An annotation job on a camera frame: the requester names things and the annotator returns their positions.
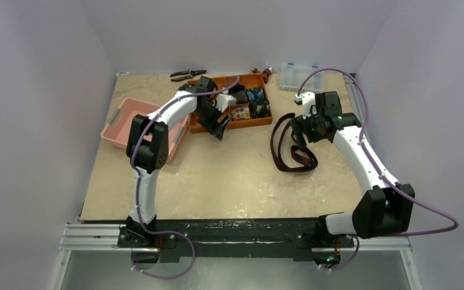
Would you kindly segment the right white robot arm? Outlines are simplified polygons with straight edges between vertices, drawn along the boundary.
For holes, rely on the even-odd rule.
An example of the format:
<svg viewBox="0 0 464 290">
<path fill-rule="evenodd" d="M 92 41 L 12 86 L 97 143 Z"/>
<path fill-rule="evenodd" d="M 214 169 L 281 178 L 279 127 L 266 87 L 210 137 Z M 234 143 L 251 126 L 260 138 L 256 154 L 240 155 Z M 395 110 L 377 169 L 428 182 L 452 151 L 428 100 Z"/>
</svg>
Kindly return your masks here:
<svg viewBox="0 0 464 290">
<path fill-rule="evenodd" d="M 315 229 L 317 242 L 329 246 L 340 235 L 369 239 L 407 231 L 414 189 L 410 184 L 401 184 L 383 166 L 361 132 L 357 116 L 343 112 L 338 94 L 304 92 L 296 95 L 294 101 L 303 109 L 289 122 L 297 145 L 330 141 L 348 161 L 363 192 L 353 211 L 320 216 Z"/>
</svg>

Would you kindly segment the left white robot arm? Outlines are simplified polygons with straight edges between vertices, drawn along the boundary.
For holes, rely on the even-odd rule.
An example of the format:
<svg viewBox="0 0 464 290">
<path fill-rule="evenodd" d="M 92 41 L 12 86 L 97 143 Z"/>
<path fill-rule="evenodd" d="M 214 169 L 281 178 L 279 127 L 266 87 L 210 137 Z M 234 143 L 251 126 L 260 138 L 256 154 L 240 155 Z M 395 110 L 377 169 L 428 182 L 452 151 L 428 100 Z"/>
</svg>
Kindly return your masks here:
<svg viewBox="0 0 464 290">
<path fill-rule="evenodd" d="M 225 112 L 232 102 L 228 91 L 238 83 L 239 77 L 236 76 L 229 79 L 225 87 L 218 88 L 211 78 L 201 77 L 195 84 L 180 86 L 175 95 L 153 113 L 134 116 L 126 155 L 134 171 L 135 194 L 121 240 L 149 247 L 160 235 L 156 230 L 156 184 L 169 157 L 170 131 L 195 113 L 201 127 L 222 140 L 231 120 L 230 114 Z"/>
</svg>

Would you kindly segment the red navy striped tie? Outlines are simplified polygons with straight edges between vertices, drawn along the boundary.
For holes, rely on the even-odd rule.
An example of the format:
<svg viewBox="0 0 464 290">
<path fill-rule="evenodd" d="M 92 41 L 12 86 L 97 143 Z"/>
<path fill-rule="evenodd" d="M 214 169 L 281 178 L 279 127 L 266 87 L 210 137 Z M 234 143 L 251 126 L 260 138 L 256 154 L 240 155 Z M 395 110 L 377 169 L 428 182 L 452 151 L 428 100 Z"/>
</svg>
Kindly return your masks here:
<svg viewBox="0 0 464 290">
<path fill-rule="evenodd" d="M 303 173 L 303 172 L 310 172 L 315 170 L 318 167 L 318 159 L 314 155 L 314 153 L 309 150 L 306 146 L 301 146 L 297 142 L 296 134 L 291 132 L 291 139 L 293 140 L 294 144 L 290 147 L 291 151 L 291 158 L 300 164 L 299 167 L 290 167 L 288 166 L 282 158 L 282 142 L 287 130 L 291 127 L 291 122 L 295 118 L 295 113 L 287 113 L 280 117 L 276 122 L 274 128 L 271 131 L 270 136 L 270 150 L 273 162 L 276 168 L 281 172 L 294 172 L 294 173 Z M 287 121 L 285 124 L 279 138 L 279 142 L 277 145 L 277 150 L 275 150 L 275 134 L 279 127 L 282 125 L 284 121 Z"/>
</svg>

